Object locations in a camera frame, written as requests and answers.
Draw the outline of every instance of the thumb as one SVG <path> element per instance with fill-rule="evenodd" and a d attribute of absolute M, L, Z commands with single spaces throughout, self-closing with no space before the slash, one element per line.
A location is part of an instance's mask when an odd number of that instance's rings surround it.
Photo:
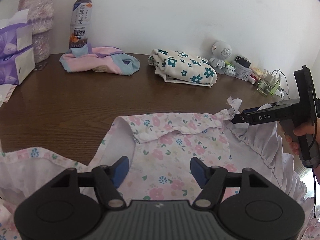
<path fill-rule="evenodd" d="M 303 136 L 305 134 L 314 134 L 315 133 L 315 125 L 311 125 L 311 122 L 304 122 L 297 128 L 293 129 L 293 133 L 296 136 Z"/>

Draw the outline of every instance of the wood grain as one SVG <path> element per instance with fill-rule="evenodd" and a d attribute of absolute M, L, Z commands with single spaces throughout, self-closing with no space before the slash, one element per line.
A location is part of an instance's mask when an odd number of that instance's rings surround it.
<path fill-rule="evenodd" d="M 51 55 L 42 71 L 32 72 L 0 108 L 4 152 L 43 147 L 88 164 L 117 116 L 157 113 L 216 113 L 227 98 L 243 100 L 241 110 L 275 102 L 249 82 L 219 75 L 212 87 L 165 83 L 135 54 L 140 70 L 132 76 L 87 71 L 67 73 Z"/>

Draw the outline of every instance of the blue gripper pad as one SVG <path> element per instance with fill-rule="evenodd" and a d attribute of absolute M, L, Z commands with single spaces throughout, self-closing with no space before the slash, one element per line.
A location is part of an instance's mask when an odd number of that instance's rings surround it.
<path fill-rule="evenodd" d="M 195 178 L 200 188 L 204 188 L 209 179 L 207 178 L 207 167 L 201 160 L 197 157 L 193 157 L 190 161 L 190 171 L 192 176 Z"/>
<path fill-rule="evenodd" d="M 113 176 L 110 178 L 115 188 L 119 188 L 129 171 L 129 159 L 127 156 L 121 157 L 111 167 Z"/>

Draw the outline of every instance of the gray handle grip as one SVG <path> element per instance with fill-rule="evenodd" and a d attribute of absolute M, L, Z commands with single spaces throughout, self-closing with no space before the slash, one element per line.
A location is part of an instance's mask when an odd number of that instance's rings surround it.
<path fill-rule="evenodd" d="M 300 144 L 299 157 L 302 164 L 306 168 L 318 167 L 320 164 L 320 152 L 318 143 L 315 142 L 309 150 L 309 145 L 311 145 L 313 141 L 313 135 L 306 134 L 303 136 L 296 136 L 293 133 L 293 129 L 295 128 L 295 126 L 291 119 L 280 121 L 280 125 L 284 129 L 285 133 L 292 137 L 293 142 L 297 142 Z"/>

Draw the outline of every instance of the person's hand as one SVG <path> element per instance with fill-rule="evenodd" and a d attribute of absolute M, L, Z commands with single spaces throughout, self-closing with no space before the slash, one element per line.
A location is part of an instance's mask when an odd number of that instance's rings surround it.
<path fill-rule="evenodd" d="M 316 137 L 316 142 L 320 144 L 320 119 L 317 118 L 317 137 Z M 301 124 L 300 126 L 298 126 L 297 128 L 295 128 L 293 130 L 293 133 L 296 136 L 303 136 L 305 134 L 314 134 L 315 133 L 315 126 L 311 125 L 311 122 L 305 122 L 303 124 Z M 284 134 L 285 136 L 285 140 L 289 143 L 290 148 L 292 149 L 292 152 L 295 155 L 299 155 L 299 148 L 300 145 L 297 142 L 293 142 L 291 136 Z"/>

